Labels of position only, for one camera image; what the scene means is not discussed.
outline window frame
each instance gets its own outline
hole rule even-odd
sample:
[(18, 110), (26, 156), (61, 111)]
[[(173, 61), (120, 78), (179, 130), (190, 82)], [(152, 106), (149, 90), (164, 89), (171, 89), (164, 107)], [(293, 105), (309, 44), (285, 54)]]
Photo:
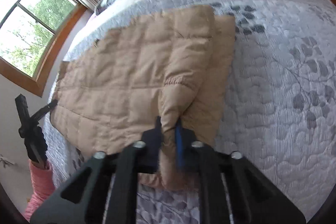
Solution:
[(8, 80), (13, 82), (14, 84), (22, 87), (23, 89), (42, 97), (45, 85), (47, 83), (47, 79), (49, 73), (54, 65), (56, 57), (61, 50), (65, 40), (70, 34), (71, 30), (78, 22), (80, 17), (84, 14), (87, 8), (80, 4), (78, 0), (73, 0), (77, 4), (74, 9), (70, 12), (70, 14), (63, 20), (61, 25), (57, 28), (57, 30), (51, 29), (48, 25), (38, 19), (35, 15), (33, 15), (28, 9), (26, 9), (23, 5), (20, 4), (21, 0), (18, 0), (7, 12), (4, 18), (0, 21), (0, 28), (7, 20), (9, 15), (13, 12), (15, 7), (19, 7), (25, 13), (30, 15), (34, 20), (44, 26), (48, 31), (53, 34), (53, 37), (50, 39), (48, 45), (46, 46), (39, 63), (35, 69), (33, 77), (25, 74), (23, 71), (19, 70), (6, 60), (4, 60), (0, 56), (0, 74), (6, 77)]

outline jacket sleeve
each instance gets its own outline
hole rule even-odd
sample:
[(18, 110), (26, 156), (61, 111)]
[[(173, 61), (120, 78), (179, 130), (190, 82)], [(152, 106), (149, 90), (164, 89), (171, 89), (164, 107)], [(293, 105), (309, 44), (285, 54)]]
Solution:
[(25, 219), (29, 222), (34, 211), (45, 201), (54, 191), (53, 167), (47, 162), (47, 169), (39, 169), (29, 160), (31, 183), (33, 185), (33, 195), (24, 213)]

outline tree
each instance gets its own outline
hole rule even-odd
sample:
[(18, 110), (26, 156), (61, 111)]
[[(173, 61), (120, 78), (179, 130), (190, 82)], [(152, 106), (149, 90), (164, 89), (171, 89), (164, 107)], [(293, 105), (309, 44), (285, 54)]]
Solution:
[[(34, 7), (26, 8), (50, 28), (57, 30), (74, 5), (68, 0), (39, 0)], [(19, 19), (19, 22), (21, 26), (15, 26), (13, 30), (8, 31), (20, 38), (26, 47), (15, 47), (12, 51), (0, 50), (0, 55), (5, 55), (12, 65), (33, 76), (53, 34), (31, 18), (28, 21)]]

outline bolt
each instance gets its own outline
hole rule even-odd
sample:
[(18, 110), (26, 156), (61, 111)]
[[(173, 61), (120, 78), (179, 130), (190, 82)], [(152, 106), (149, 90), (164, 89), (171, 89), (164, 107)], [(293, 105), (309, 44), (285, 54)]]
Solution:
[(106, 153), (103, 151), (95, 152), (95, 154), (93, 155), (93, 157), (98, 160), (105, 158), (105, 156), (106, 156)]
[(137, 141), (133, 144), (133, 147), (136, 147), (136, 148), (144, 148), (145, 146), (146, 146), (146, 143), (143, 141)]
[(200, 148), (200, 147), (203, 147), (204, 146), (204, 143), (200, 142), (200, 141), (194, 141), (191, 146), (193, 148)]
[(235, 151), (231, 153), (231, 158), (235, 159), (235, 160), (239, 160), (243, 157), (242, 153), (239, 151)]

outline wooden window sill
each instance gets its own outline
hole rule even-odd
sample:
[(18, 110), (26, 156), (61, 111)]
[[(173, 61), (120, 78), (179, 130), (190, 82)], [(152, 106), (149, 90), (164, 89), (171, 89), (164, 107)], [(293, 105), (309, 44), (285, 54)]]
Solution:
[(33, 77), (26, 75), (1, 57), (0, 74), (23, 89), (42, 97), (49, 73), (54, 65), (56, 57), (71, 30), (86, 9), (87, 8), (82, 4), (76, 5), (69, 17), (63, 22), (58, 32), (55, 34), (53, 40), (46, 47)]

